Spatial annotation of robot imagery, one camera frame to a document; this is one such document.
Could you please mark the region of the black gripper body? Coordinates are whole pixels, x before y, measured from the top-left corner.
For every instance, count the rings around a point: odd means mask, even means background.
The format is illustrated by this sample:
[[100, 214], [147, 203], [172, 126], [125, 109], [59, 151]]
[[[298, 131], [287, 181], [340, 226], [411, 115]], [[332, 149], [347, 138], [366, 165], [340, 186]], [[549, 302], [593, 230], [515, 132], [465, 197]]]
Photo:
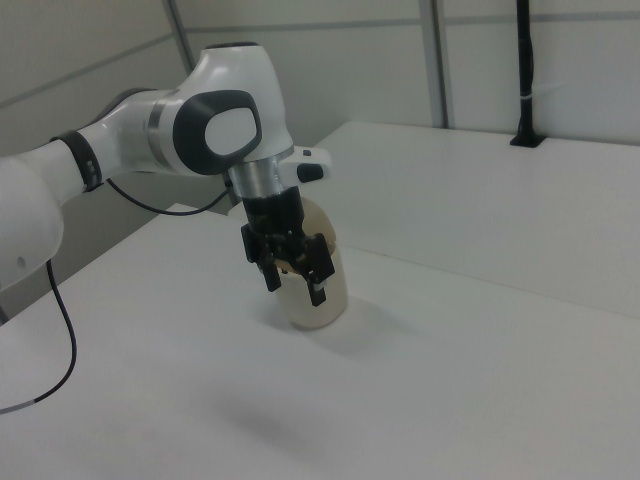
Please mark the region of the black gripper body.
[[292, 235], [304, 238], [304, 209], [298, 187], [268, 197], [243, 200], [248, 223], [243, 226], [243, 238], [266, 235]]

